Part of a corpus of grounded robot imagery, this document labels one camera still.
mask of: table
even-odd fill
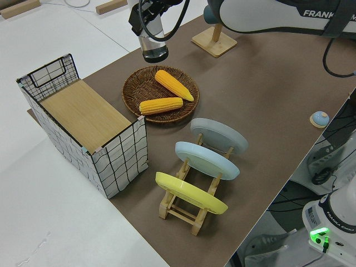
[[[230,157],[240,176],[222,181],[215,195],[229,209],[222,215],[208,214],[197,237],[190,234],[189,224],[158,216],[165,192],[156,185],[155,172],[175,175],[179,170],[174,146],[178,141],[194,142],[189,120],[148,123],[149,168],[111,198],[171,266],[223,266],[321,135],[322,130],[311,125],[310,115],[322,110],[334,117],[356,84],[355,78],[335,78],[324,71],[326,38],[223,30],[238,44],[213,58],[190,41],[208,27],[202,17],[182,26],[167,42],[170,55],[162,65],[183,70],[198,84],[200,102],[192,117],[220,121],[250,144],[244,154]],[[341,40],[331,48],[328,64],[335,72],[349,73],[355,60],[356,44]],[[84,81],[133,121],[136,117],[125,107],[121,89],[130,74],[147,65],[136,50]],[[193,170],[186,181],[202,189],[210,183]]]

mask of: woven tray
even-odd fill
[[[196,108],[199,101],[199,89],[191,77],[177,68],[150,66],[134,72],[123,85],[123,102],[132,113],[136,116],[141,116],[139,105],[142,101],[163,97],[176,97],[175,94],[171,93],[155,80],[155,74],[158,70],[165,70],[187,87],[194,97],[194,101],[189,102],[183,100],[183,106],[180,109],[147,115],[146,120],[155,123],[180,121],[191,114]]]

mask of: plate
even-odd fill
[[[163,97],[177,97],[155,80],[155,74],[158,70],[165,70],[187,87],[194,97],[194,101],[183,100],[183,106],[180,109],[146,115],[146,120],[155,123],[178,122],[195,110],[199,101],[199,89],[189,75],[177,68],[157,65],[142,68],[134,72],[123,85],[123,102],[132,113],[140,117],[139,105],[142,101]]]
[[[211,177],[217,178],[222,174],[222,180],[233,180],[240,174],[235,164],[205,147],[188,142],[177,142],[175,150],[182,161],[188,159],[189,166]]]
[[[208,118],[195,118],[190,123],[193,135],[202,134],[202,142],[221,152],[228,152],[233,147],[232,154],[242,154],[249,147],[247,140],[229,126],[209,120]]]
[[[228,206],[216,197],[188,182],[163,172],[156,173],[156,183],[173,195],[201,209],[207,209],[211,213],[223,214],[228,209]]]

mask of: light blue plate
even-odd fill
[[[188,165],[211,177],[222,174],[222,180],[233,180],[240,174],[240,170],[228,159],[205,147],[177,142],[176,154],[182,160],[188,159]]]
[[[241,154],[249,147],[247,140],[237,131],[208,118],[195,118],[191,121],[190,131],[193,135],[202,134],[202,142],[222,152],[233,147],[232,154]]]

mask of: yellow corn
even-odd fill
[[[164,70],[157,71],[155,74],[155,79],[176,96],[179,96],[188,101],[194,101],[194,98],[189,90],[168,72]]]
[[[139,109],[142,115],[151,115],[175,110],[177,108],[181,108],[182,106],[183,100],[180,97],[166,97],[142,101]]]

